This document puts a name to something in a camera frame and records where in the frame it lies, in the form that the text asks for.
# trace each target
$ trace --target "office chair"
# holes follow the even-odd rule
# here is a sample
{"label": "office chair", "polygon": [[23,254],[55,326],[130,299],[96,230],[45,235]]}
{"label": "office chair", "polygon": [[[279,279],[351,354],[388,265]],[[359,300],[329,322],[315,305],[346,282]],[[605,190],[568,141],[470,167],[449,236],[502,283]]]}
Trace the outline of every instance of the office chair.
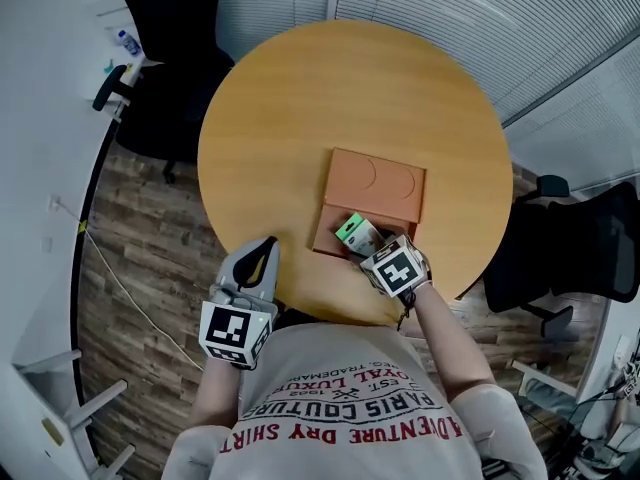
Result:
{"label": "office chair", "polygon": [[526,204],[539,197],[567,197],[559,176],[541,176],[537,189],[516,199],[502,242],[483,274],[489,309],[520,307],[542,319],[541,334],[554,338],[571,322],[573,307],[558,313],[530,302],[584,292],[630,302],[640,275],[638,198],[630,183],[575,204]]}
{"label": "office chair", "polygon": [[102,110],[111,93],[129,100],[115,140],[141,155],[167,160],[163,175],[175,182],[175,162],[195,163],[200,129],[211,98],[233,67],[216,44],[218,0],[125,0],[146,57],[163,64],[142,68],[130,87],[117,66],[93,102]]}

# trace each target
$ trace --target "orange box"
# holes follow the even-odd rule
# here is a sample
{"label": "orange box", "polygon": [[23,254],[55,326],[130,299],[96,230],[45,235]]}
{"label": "orange box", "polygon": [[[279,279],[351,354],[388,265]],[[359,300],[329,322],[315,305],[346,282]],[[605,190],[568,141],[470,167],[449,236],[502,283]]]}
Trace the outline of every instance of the orange box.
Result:
{"label": "orange box", "polygon": [[[335,232],[338,231],[354,211],[340,206],[332,206],[330,204],[322,205],[320,212],[320,220],[316,236],[313,241],[313,250],[331,256],[340,258],[349,257],[349,249],[338,239]],[[413,237],[416,225],[407,221],[392,219],[375,213],[358,212],[362,217],[367,219],[378,231],[391,231],[395,234],[406,233]]]}
{"label": "orange box", "polygon": [[324,204],[420,222],[425,170],[334,149]]}
{"label": "orange box", "polygon": [[413,239],[420,222],[425,169],[334,149],[312,249],[348,258],[335,232],[358,212],[379,231]]}

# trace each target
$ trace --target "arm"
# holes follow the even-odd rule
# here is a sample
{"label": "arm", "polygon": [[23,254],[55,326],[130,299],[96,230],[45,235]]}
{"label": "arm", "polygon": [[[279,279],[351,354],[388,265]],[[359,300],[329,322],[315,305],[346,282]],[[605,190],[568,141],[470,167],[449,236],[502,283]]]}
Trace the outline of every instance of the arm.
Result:
{"label": "arm", "polygon": [[616,402],[613,414],[609,420],[609,428],[606,436],[607,442],[611,441],[615,433],[618,431],[618,428],[620,428],[620,425],[627,421],[629,408],[631,407],[631,396],[629,398],[621,398]]}
{"label": "arm", "polygon": [[220,425],[232,428],[238,421],[240,370],[219,359],[207,359],[188,427]]}
{"label": "arm", "polygon": [[435,288],[425,283],[415,293],[418,322],[448,400],[479,384],[495,384],[480,347]]}

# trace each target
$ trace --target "person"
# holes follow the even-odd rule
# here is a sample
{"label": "person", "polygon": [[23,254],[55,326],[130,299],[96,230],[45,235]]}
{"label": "person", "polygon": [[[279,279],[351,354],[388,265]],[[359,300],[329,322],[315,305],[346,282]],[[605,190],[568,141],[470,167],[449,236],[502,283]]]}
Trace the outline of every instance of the person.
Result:
{"label": "person", "polygon": [[446,398],[392,328],[286,327],[242,382],[232,364],[207,360],[162,478],[469,480],[483,478],[483,459],[496,459],[500,478],[546,479],[514,398],[478,345],[431,284],[415,295]]}

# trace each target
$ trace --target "table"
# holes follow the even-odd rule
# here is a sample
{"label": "table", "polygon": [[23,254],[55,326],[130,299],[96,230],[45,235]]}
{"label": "table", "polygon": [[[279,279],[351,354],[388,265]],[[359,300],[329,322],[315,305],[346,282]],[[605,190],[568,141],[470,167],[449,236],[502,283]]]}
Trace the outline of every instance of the table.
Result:
{"label": "table", "polygon": [[329,21],[250,52],[200,135],[204,206],[227,251],[273,234],[276,296],[316,317],[392,324],[400,308],[347,261],[310,250],[334,147],[427,169],[415,243],[445,299],[482,273],[504,233],[512,171],[500,121],[472,78],[424,39]]}
{"label": "table", "polygon": [[[146,58],[144,53],[133,57],[124,46],[116,42],[118,32],[124,30],[140,44],[140,34],[138,34],[138,29],[125,0],[93,0],[86,5],[86,14],[99,32],[92,38],[95,43],[92,45],[94,51],[83,60],[83,65],[80,68],[82,70],[82,94],[85,99],[93,101],[105,79],[109,76],[110,66],[131,64],[130,69],[122,75],[120,81],[127,85],[133,85]],[[122,101],[122,96],[119,94],[111,93],[109,96],[110,103],[120,101]]]}

